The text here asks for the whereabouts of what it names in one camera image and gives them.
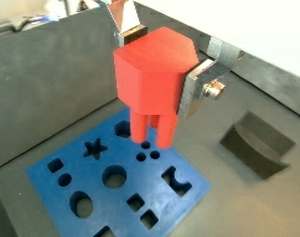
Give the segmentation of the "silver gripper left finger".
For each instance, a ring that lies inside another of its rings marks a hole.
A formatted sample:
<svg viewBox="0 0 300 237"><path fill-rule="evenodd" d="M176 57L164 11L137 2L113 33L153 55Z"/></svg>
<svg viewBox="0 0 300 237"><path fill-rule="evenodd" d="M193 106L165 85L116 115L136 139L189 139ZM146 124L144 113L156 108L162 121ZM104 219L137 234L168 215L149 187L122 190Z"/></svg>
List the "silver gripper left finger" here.
<svg viewBox="0 0 300 237"><path fill-rule="evenodd" d="M148 34L148 27L141 24L133 0L110 0L108 8L117 27L120 46L125 46Z"/></svg>

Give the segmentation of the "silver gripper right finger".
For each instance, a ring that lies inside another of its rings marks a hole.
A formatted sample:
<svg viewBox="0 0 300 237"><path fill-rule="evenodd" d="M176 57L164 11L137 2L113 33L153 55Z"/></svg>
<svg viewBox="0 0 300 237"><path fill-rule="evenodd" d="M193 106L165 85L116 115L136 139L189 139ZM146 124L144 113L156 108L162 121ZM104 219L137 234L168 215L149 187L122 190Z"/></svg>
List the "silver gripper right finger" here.
<svg viewBox="0 0 300 237"><path fill-rule="evenodd" d="M223 40L212 37L208 55L188 73L180 98L177 115L188 119L199 110L205 98L217 100L225 91L225 85L219 81L235 67L241 57L241 49Z"/></svg>

